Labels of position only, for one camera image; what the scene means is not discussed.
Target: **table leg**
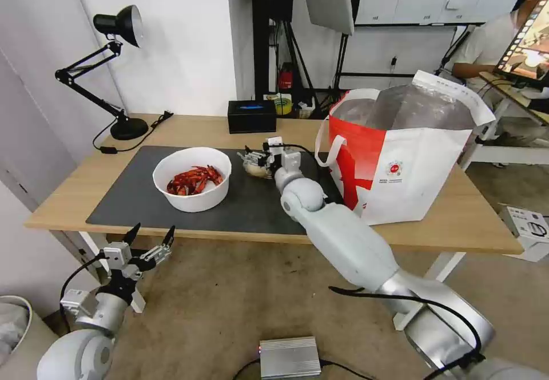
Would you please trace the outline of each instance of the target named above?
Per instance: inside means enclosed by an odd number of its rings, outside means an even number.
[[[512,101],[507,99],[507,98],[504,98],[498,105],[498,107],[496,108],[496,111],[494,112],[494,117],[496,117],[496,119],[494,121],[492,121],[491,123],[489,123],[483,130],[482,134],[477,136],[475,138],[475,142],[473,144],[471,144],[467,150],[463,153],[460,161],[459,161],[459,165],[461,168],[463,168],[463,171],[465,171],[467,168],[469,168],[469,165],[472,163],[473,161],[473,157],[476,153],[476,151],[482,147],[482,143],[481,142],[476,142],[477,140],[480,140],[480,141],[486,141],[488,140],[489,138],[491,138],[495,132],[496,132],[496,129],[498,128],[498,123],[499,123],[499,120],[503,117],[503,115],[505,114],[505,111],[507,110],[507,108],[509,108],[509,106],[512,104]]]
[[[446,277],[450,275],[452,270],[457,264],[465,257],[464,252],[442,252],[436,258],[432,266],[427,270],[424,278],[429,280],[437,280],[443,282]],[[406,328],[408,323],[414,318],[414,316],[421,310],[422,304],[418,303],[414,305],[413,309],[407,314],[397,313],[393,317],[393,323],[397,331],[402,331]]]
[[[106,247],[109,242],[107,241],[107,238],[105,238],[104,234],[100,233],[88,233],[81,231],[80,235],[86,242],[87,246],[90,248],[93,254],[97,255],[99,254],[100,250],[104,247]],[[101,265],[105,270],[110,271],[109,265],[107,263],[107,260],[99,260]],[[136,289],[133,293],[133,301],[132,301],[132,308],[133,311],[136,313],[142,313],[143,309],[145,308],[145,299],[141,295],[141,293]]]

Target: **shopping bag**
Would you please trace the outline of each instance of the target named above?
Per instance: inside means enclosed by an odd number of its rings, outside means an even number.
[[[332,107],[315,143],[345,205],[367,224],[427,214],[474,127],[494,120],[468,88],[418,71],[410,85],[356,89]],[[331,147],[319,157],[326,124]]]

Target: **lamp base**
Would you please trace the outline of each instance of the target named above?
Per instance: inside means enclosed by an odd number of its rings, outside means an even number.
[[[140,118],[118,120],[111,128],[110,134],[115,140],[133,140],[149,130],[148,124]]]

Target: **white bucket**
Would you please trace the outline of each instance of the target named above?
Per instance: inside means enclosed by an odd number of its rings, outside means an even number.
[[[223,182],[215,185],[211,181],[200,194],[190,196],[177,196],[166,191],[168,183],[174,176],[193,169],[194,165],[206,167],[212,165],[221,176]],[[173,205],[180,211],[198,212],[205,211],[223,201],[229,191],[229,176],[231,172],[229,157],[215,148],[194,147],[176,151],[158,163],[153,171],[154,185]]]
[[[38,362],[59,337],[36,315],[24,298],[0,296],[0,303],[16,304],[29,311],[27,329],[7,361],[0,366],[0,379],[36,380]]]

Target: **white bowl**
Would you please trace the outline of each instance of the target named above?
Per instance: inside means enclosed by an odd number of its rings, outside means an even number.
[[[194,165],[214,166],[223,176],[223,182],[215,185],[208,181],[200,194],[178,196],[166,191],[174,176],[193,169]],[[208,147],[186,148],[176,151],[158,163],[153,171],[154,185],[168,199],[171,205],[181,211],[205,211],[223,201],[229,191],[231,163],[229,157],[219,150]]]

